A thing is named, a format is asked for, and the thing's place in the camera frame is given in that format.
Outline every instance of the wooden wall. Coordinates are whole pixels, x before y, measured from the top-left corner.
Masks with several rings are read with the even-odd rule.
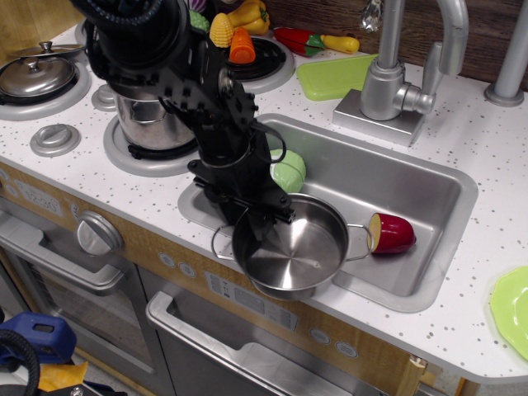
[[[366,0],[263,0],[273,27],[298,27],[317,33],[353,35],[361,51],[378,51],[380,34],[359,27]],[[521,10],[522,0],[466,0],[469,41],[462,75],[495,82]],[[219,2],[219,7],[226,7]],[[407,0],[400,42],[400,58],[423,64],[433,41],[443,35],[440,8],[435,0]],[[528,90],[528,73],[522,84]]]
[[[242,2],[226,5],[233,8]],[[322,34],[354,35],[363,52],[378,51],[379,33],[359,28],[366,0],[264,0],[272,27],[310,29]],[[462,75],[495,82],[521,9],[522,0],[466,0],[469,43]],[[0,64],[8,55],[49,40],[82,20],[69,0],[0,0]],[[400,57],[423,64],[435,40],[442,39],[440,9],[434,0],[407,0]],[[528,73],[521,87],[528,91]]]
[[[69,0],[0,0],[0,65],[82,19]]]

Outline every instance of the stainless steel sink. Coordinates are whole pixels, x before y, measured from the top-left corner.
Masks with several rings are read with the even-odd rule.
[[[288,149],[304,158],[301,192],[339,210],[348,223],[365,224],[375,212],[408,220],[417,245],[405,253],[348,262],[336,285],[403,312],[432,304],[468,223],[478,188],[458,170],[377,147],[282,115],[258,119],[277,130]],[[272,149],[278,142],[270,139]],[[211,229],[222,225],[196,186],[178,201],[181,213]],[[350,256],[366,251],[361,229],[351,234]]]

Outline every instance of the countertop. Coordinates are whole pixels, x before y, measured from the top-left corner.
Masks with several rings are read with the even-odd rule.
[[[73,41],[73,28],[54,39],[59,44]],[[342,56],[328,50],[311,59],[295,57],[295,62]],[[93,108],[91,96],[104,82],[90,74],[89,93],[68,111],[39,120],[0,121],[0,161],[214,258],[210,251],[213,231],[188,221],[177,207],[178,196],[192,183],[190,173],[138,177],[107,159],[103,134],[116,114]],[[422,68],[407,65],[407,75],[420,85]],[[528,104],[495,106],[483,96],[487,85],[445,76],[435,110],[410,148],[333,125],[332,111],[339,100],[308,100],[295,74],[274,91],[257,95],[256,103],[258,114],[286,115],[459,169],[475,180],[477,202],[430,307],[399,313],[336,285],[306,303],[468,380],[505,384],[528,381],[528,361],[498,332],[489,300],[500,276],[528,265]],[[34,155],[31,136],[42,126],[56,123],[76,127],[82,142],[60,157]],[[222,263],[240,271],[232,262]]]

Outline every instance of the blue object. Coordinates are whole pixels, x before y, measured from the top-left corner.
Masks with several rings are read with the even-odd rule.
[[[66,363],[77,345],[77,337],[64,319],[41,313],[19,313],[0,324],[0,330],[23,336],[35,348],[42,364]],[[17,352],[0,346],[0,365],[6,365],[12,357],[23,360]]]

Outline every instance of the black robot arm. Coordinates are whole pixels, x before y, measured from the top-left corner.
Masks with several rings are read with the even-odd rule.
[[[270,221],[291,220],[290,198],[269,172],[266,135],[278,134],[255,120],[254,96],[207,34],[191,27],[183,0],[71,2],[87,18],[94,73],[125,96],[141,90],[159,97],[193,131],[200,160],[189,170],[230,223],[249,209],[259,238]]]

